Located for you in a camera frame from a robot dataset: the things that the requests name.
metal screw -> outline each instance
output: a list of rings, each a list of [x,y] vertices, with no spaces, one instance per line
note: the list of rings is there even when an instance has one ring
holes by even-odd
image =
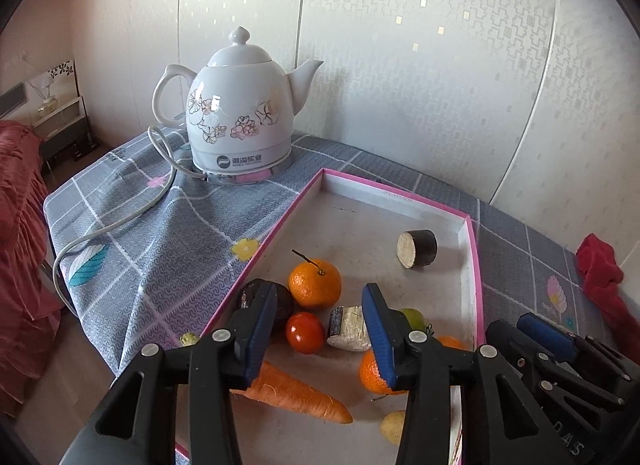
[[[485,358],[492,359],[498,354],[498,350],[489,344],[480,346],[480,354]]]
[[[159,350],[160,350],[160,347],[158,346],[158,344],[147,344],[145,347],[142,348],[141,353],[144,357],[152,357],[156,353],[158,353]]]
[[[425,340],[427,340],[427,333],[420,330],[413,330],[411,333],[409,333],[409,340],[411,340],[411,342],[417,343],[425,342]]]
[[[231,338],[231,332],[229,330],[215,330],[211,337],[216,342],[224,342]]]

table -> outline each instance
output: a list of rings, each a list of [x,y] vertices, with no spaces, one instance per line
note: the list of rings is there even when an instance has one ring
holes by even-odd
[[[164,133],[176,158],[189,160],[186,131]],[[178,347],[180,334],[200,333],[246,264],[231,248],[242,238],[263,240],[321,167],[468,213],[478,244],[485,325],[497,318],[514,323],[533,311],[574,333],[612,342],[581,290],[575,255],[551,239],[463,191],[379,156],[298,132],[292,143],[292,166],[257,184],[217,186],[178,174],[156,207],[78,245],[63,259],[82,329],[116,375],[144,344]],[[54,249],[139,209],[168,174],[146,134],[114,149],[47,197]],[[564,294],[564,313],[553,306],[550,293]]]

red bedspread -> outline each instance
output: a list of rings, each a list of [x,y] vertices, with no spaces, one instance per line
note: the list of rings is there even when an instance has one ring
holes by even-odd
[[[39,145],[27,127],[0,121],[0,412],[9,415],[42,375],[60,323],[38,275],[47,247]]]

kettle spout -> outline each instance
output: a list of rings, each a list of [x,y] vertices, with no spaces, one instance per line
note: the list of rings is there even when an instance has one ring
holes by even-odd
[[[311,89],[311,81],[323,62],[323,60],[307,60],[287,75],[294,115],[298,114],[305,105]]]

carrot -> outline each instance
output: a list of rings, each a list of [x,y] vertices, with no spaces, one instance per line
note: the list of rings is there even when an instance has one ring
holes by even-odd
[[[305,382],[290,377],[284,371],[262,362],[260,374],[246,391],[231,390],[251,400],[295,413],[316,416],[337,423],[351,423],[353,417],[338,400],[321,393]]]

